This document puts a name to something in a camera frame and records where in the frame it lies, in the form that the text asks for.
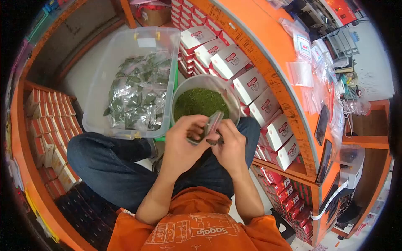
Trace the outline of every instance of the orange t-shirt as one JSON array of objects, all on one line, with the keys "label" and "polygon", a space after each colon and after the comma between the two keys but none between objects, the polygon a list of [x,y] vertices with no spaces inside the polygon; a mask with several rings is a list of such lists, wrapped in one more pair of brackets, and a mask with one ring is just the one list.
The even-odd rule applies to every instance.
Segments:
[{"label": "orange t-shirt", "polygon": [[291,251],[271,215],[257,217],[244,226],[228,215],[232,201],[205,187],[181,191],[157,226],[120,213],[108,251]]}]

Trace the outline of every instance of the blue jeans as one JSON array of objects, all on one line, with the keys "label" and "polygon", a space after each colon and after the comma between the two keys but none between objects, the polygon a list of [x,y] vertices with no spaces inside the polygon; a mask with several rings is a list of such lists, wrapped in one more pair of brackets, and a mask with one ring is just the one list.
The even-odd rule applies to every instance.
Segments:
[{"label": "blue jeans", "polygon": [[[254,118],[243,117],[237,129],[247,137],[246,163],[250,168],[260,135]],[[68,143],[67,159],[82,180],[107,201],[135,213],[154,184],[156,173],[136,164],[148,158],[151,148],[146,139],[113,139],[98,133],[75,136]],[[234,194],[229,173],[217,161],[211,149],[176,181],[173,196],[181,190],[203,186],[231,198]]]}]

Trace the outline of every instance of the smartphone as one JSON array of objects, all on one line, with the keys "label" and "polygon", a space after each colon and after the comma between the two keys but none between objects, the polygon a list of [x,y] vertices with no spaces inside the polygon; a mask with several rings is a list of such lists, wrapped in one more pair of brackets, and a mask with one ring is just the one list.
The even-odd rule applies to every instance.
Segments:
[{"label": "smartphone", "polygon": [[322,184],[324,182],[325,175],[328,170],[328,164],[331,157],[332,143],[329,140],[325,140],[324,151],[322,152],[320,167],[318,168],[318,174],[316,183]]},{"label": "smartphone", "polygon": [[328,124],[328,107],[323,106],[320,112],[320,117],[318,118],[318,124],[316,128],[316,140],[318,141],[318,144],[322,146],[322,143],[324,142],[324,137],[325,137],[325,131],[326,127]]}]

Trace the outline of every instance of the hand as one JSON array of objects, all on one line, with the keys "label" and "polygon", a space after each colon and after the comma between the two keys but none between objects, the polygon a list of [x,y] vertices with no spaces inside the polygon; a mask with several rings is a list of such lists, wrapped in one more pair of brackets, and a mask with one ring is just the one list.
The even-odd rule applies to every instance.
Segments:
[{"label": "hand", "polygon": [[187,137],[199,140],[199,134],[203,133],[201,127],[204,127],[207,121],[208,117],[204,115],[183,116],[169,129],[166,133],[165,153],[160,174],[163,173],[176,180],[211,147],[206,142],[207,138],[213,140],[219,138],[217,134],[209,135],[198,145],[193,145],[187,141]]},{"label": "hand", "polygon": [[247,170],[246,137],[237,130],[230,119],[222,120],[218,130],[225,143],[212,146],[212,152],[218,159],[219,164],[233,178],[241,171]]}]

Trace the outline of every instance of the person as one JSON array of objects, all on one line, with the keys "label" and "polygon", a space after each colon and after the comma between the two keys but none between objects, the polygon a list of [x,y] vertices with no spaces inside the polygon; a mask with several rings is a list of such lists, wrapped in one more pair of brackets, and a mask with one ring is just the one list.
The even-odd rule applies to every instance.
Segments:
[{"label": "person", "polygon": [[[71,139],[73,170],[100,196],[135,214],[119,214],[108,250],[291,250],[274,217],[264,214],[248,172],[259,124],[250,117],[237,127],[222,120],[223,144],[208,143],[219,139],[215,133],[192,145],[187,137],[200,139],[207,120],[183,116],[166,133],[159,174],[135,163],[155,154],[147,139],[97,133]],[[244,224],[228,215],[233,195]]]}]

